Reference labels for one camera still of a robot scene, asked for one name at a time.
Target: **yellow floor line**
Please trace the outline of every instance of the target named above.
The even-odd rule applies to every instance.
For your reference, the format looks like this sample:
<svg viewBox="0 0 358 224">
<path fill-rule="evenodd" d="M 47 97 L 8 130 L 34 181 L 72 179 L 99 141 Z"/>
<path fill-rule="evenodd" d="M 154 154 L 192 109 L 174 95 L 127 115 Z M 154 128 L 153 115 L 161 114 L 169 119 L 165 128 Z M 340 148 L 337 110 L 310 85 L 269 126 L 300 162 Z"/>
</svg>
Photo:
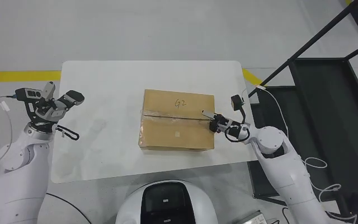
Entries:
<svg viewBox="0 0 358 224">
<path fill-rule="evenodd" d="M 249 83 L 253 84 L 254 86 L 261 84 L 262 80 L 257 78 L 254 74 L 252 74 L 248 70 L 243 68 L 242 73 L 244 74 L 245 80 L 247 80 Z"/>
<path fill-rule="evenodd" d="M 242 69 L 244 78 L 251 84 L 259 85 L 262 80 L 246 69 Z M 61 71 L 0 71 L 0 82 L 58 81 Z"/>
<path fill-rule="evenodd" d="M 61 71 L 0 71 L 0 82 L 58 81 Z"/>
</svg>

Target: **gray floor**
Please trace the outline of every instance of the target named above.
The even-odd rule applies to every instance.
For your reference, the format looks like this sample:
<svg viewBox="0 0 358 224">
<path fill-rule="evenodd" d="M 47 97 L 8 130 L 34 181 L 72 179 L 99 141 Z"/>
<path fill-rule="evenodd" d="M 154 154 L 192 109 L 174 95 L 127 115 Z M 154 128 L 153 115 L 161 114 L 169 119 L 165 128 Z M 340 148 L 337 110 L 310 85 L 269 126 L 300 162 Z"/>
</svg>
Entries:
<svg viewBox="0 0 358 224">
<path fill-rule="evenodd" d="M 0 1 L 0 71 L 60 70 L 66 60 L 238 60 L 267 77 L 345 6 L 343 0 L 12 0 Z M 358 28 L 344 19 L 306 57 L 341 57 L 358 48 Z M 358 59 L 351 61 L 358 67 Z M 271 85 L 292 85 L 284 70 Z M 43 82 L 0 83 L 0 95 Z M 9 102 L 14 135 L 24 107 Z M 8 130 L 0 113 L 1 131 Z M 0 145 L 9 135 L 0 136 Z M 154 180 L 184 179 L 212 199 L 220 223 L 260 209 L 284 223 L 281 206 L 255 200 L 246 163 L 173 172 L 50 183 L 48 192 L 76 204 L 92 223 L 114 223 L 125 197 Z M 39 223 L 86 223 L 67 204 L 46 197 Z"/>
</svg>

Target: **white table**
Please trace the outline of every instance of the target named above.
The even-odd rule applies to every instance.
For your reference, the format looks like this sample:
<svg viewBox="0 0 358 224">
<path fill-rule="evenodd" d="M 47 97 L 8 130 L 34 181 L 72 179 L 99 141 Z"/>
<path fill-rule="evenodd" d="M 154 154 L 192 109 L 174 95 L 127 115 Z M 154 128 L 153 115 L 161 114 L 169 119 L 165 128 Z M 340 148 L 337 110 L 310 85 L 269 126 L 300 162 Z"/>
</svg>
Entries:
<svg viewBox="0 0 358 224">
<path fill-rule="evenodd" d="M 59 122 L 80 134 L 56 134 L 51 179 L 55 183 L 108 178 L 256 160 L 251 146 L 215 135 L 204 152 L 143 151 L 138 146 L 144 90 L 215 96 L 215 112 L 241 121 L 230 97 L 246 88 L 235 61 L 70 61 L 62 68 L 60 95 L 81 92 L 85 101 Z M 244 109 L 253 123 L 248 95 Z"/>
</svg>

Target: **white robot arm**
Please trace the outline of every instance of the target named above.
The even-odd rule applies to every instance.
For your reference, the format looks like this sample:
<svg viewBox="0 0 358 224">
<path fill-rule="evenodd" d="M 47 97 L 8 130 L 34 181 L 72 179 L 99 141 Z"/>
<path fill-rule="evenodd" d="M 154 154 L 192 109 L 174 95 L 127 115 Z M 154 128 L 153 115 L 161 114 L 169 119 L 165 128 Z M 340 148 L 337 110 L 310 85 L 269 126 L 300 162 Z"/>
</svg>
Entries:
<svg viewBox="0 0 358 224">
<path fill-rule="evenodd" d="M 288 137 L 275 127 L 257 129 L 254 125 L 245 123 L 240 96 L 232 97 L 232 106 L 234 110 L 241 111 L 243 115 L 241 123 L 210 111 L 202 111 L 202 114 L 211 119 L 209 128 L 213 132 L 223 132 L 231 142 L 251 144 L 269 182 L 286 202 L 295 222 L 299 224 L 344 223 L 331 219 L 326 214 L 314 195 L 309 173 Z M 283 155 L 275 158 L 263 156 L 263 154 L 276 152 L 281 146 L 284 149 Z"/>
<path fill-rule="evenodd" d="M 53 140 L 56 130 L 73 140 L 79 138 L 78 134 L 57 125 L 57 122 L 72 106 L 81 104 L 84 97 L 69 91 L 55 100 L 54 90 L 52 82 L 47 83 L 43 91 L 29 88 L 16 90 L 16 98 L 25 102 L 31 122 L 16 142 L 0 149 L 1 224 L 37 223 L 49 181 L 48 143 Z"/>
</svg>

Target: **cardboard box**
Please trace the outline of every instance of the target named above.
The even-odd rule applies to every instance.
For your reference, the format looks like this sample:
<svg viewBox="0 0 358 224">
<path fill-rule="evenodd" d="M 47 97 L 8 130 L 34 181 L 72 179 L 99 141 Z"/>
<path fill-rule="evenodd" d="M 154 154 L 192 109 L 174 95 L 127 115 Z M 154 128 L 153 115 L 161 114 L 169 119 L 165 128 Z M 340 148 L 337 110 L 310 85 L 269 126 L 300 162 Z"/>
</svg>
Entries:
<svg viewBox="0 0 358 224">
<path fill-rule="evenodd" d="M 202 110 L 215 111 L 214 96 L 145 90 L 139 146 L 146 150 L 209 150 L 214 133 Z"/>
</svg>

